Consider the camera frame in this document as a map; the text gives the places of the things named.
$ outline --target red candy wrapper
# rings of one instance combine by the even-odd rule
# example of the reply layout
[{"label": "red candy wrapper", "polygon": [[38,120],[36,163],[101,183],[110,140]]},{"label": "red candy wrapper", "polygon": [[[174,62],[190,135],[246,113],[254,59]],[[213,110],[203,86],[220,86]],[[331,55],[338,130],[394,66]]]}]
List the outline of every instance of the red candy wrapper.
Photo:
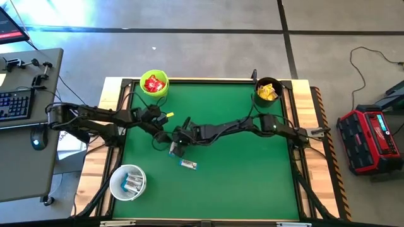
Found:
[{"label": "red candy wrapper", "polygon": [[155,75],[151,75],[145,81],[145,88],[148,92],[158,92],[161,89],[163,89],[164,86],[165,83],[163,81],[158,80]]}]

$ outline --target red power station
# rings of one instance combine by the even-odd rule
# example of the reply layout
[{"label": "red power station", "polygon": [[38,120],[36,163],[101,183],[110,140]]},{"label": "red power station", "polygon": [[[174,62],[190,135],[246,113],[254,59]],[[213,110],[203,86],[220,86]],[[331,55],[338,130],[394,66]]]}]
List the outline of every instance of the red power station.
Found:
[{"label": "red power station", "polygon": [[377,105],[358,105],[336,123],[349,169],[355,175],[389,173],[403,168],[403,159]]}]

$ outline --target wooden table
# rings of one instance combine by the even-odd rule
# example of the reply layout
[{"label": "wooden table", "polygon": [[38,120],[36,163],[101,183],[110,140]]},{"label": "wooden table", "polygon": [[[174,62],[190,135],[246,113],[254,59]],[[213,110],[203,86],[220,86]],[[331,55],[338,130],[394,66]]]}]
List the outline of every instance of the wooden table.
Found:
[{"label": "wooden table", "polygon": [[[106,78],[99,103],[100,108],[113,109],[113,110],[117,108],[117,102],[121,91],[122,79],[136,79],[136,78]],[[195,79],[195,78],[171,78],[171,79]],[[309,86],[309,82],[307,80],[291,80],[291,82],[293,85],[293,95],[300,127],[303,128],[319,127],[318,117],[316,115],[312,99],[312,91],[317,90],[314,90],[314,88],[311,89]],[[129,93],[129,88],[124,90],[124,94],[125,93]],[[288,93],[285,91],[284,95],[286,100],[285,102],[287,106],[288,118],[291,121],[293,121],[292,109],[290,108],[291,103],[289,100]],[[321,97],[319,97],[319,101],[320,101],[320,110],[322,112],[321,114],[325,115],[321,106]],[[328,154],[326,154],[327,157],[330,159],[329,161],[320,157],[319,154],[316,154],[315,151],[309,148],[305,149],[304,151],[306,155],[306,162],[311,187],[318,196],[318,198],[320,199],[320,201],[332,215],[350,220],[351,219],[350,211],[348,208],[348,202],[346,200],[346,194],[343,189],[342,178],[339,174],[338,163],[336,162],[335,154],[333,151],[332,139],[329,134],[327,134],[326,137],[328,139],[328,143],[331,142],[331,146],[329,149],[329,151],[331,152],[328,152]],[[316,148],[317,150],[324,153],[324,146],[322,142],[311,139],[310,143],[313,148]],[[103,140],[97,139],[94,143],[92,143],[89,146],[89,149],[97,147],[101,144],[103,144]],[[93,198],[93,196],[100,187],[105,167],[105,161],[107,158],[107,150],[108,150],[107,148],[102,148],[86,156],[86,160],[83,166],[83,171],[81,173],[81,178],[75,199],[77,213],[79,213],[84,209],[84,207],[89,203],[89,201]],[[116,154],[117,150],[113,152],[112,155],[113,159],[110,164],[111,166],[114,165]],[[306,216],[310,217],[311,215],[309,212],[309,203],[306,193],[301,187],[300,191],[303,198],[304,212]],[[109,198],[110,198],[110,192],[108,189],[108,191],[105,193],[104,196],[104,203],[102,205],[101,215],[105,214],[105,212],[108,209]]]}]

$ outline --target green table surface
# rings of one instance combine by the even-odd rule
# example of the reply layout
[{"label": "green table surface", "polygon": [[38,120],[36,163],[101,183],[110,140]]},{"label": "green table surface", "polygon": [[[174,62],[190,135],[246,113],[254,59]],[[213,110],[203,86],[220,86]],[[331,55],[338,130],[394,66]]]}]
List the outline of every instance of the green table surface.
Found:
[{"label": "green table surface", "polygon": [[[140,87],[135,91],[145,102],[156,103]],[[252,92],[250,84],[171,83],[161,109],[174,116],[164,128],[172,132],[188,116],[195,124],[241,119],[251,108]],[[135,96],[132,107],[144,105]],[[280,101],[261,110],[282,115]],[[180,158],[168,151],[153,149],[152,136],[140,128],[128,130],[122,164],[142,168],[147,187],[134,201],[116,200],[114,218],[299,218],[285,138],[241,132],[221,137],[211,146],[189,146],[182,158],[197,162],[197,170],[181,166]]]}]

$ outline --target gray floor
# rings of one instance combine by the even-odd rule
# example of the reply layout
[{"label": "gray floor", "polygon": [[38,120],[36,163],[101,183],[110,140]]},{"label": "gray floor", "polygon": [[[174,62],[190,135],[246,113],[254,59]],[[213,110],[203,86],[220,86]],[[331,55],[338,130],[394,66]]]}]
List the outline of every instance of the gray floor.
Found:
[{"label": "gray floor", "polygon": [[[29,1],[14,0],[27,25],[85,26],[96,28],[220,28],[281,29],[276,0],[209,1]],[[404,30],[402,0],[283,0],[290,30],[394,31]],[[10,5],[6,10],[17,20]],[[163,69],[176,77],[290,78],[283,35],[63,33],[30,32],[40,49],[62,47],[61,76],[90,105],[97,105],[106,76],[141,76]],[[362,86],[349,63],[349,52],[366,46],[387,58],[404,61],[402,36],[292,35],[299,79],[320,88],[329,122],[351,109],[352,90]],[[30,50],[27,44],[0,45],[0,52]],[[367,86],[355,95],[355,104],[373,103],[400,82],[402,67],[375,53],[358,50],[353,61]],[[78,102],[59,85],[64,101]],[[393,129],[403,117],[389,119]],[[332,130],[345,189],[354,221],[402,226],[404,180],[370,183],[355,177]],[[79,174],[64,176],[55,192],[57,204],[43,207],[38,198],[0,203],[0,223],[65,218],[70,214]],[[60,175],[54,177],[53,187]]]}]

